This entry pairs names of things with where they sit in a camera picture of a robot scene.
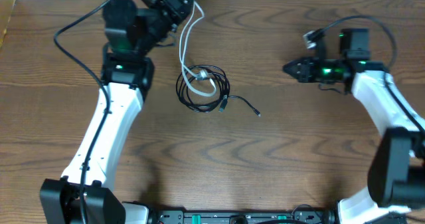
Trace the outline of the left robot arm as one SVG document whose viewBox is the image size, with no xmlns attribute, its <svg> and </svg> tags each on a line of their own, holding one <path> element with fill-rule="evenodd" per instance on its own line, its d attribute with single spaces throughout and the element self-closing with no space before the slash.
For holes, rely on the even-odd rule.
<svg viewBox="0 0 425 224">
<path fill-rule="evenodd" d="M 48 223 L 156 223 L 157 214 L 113 193 L 129 129 L 141 112 L 155 67 L 148 57 L 187 18 L 195 0 L 106 0 L 98 6 L 107 43 L 95 81 L 99 97 L 84 139 L 59 179 L 46 179 L 40 200 Z"/>
</svg>

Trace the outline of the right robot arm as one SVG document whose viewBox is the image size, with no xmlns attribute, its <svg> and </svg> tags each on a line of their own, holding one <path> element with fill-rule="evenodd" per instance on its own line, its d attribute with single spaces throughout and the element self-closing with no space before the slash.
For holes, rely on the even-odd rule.
<svg viewBox="0 0 425 224">
<path fill-rule="evenodd" d="M 409 105 L 381 61 L 372 61 L 368 29 L 343 29 L 338 59 L 328 59 L 324 31 L 303 36 L 314 56 L 285 64 L 300 83 L 342 83 L 366 109 L 382 139 L 370 166 L 367 186 L 337 203 L 325 223 L 376 223 L 424 208 L 424 119 Z"/>
</svg>

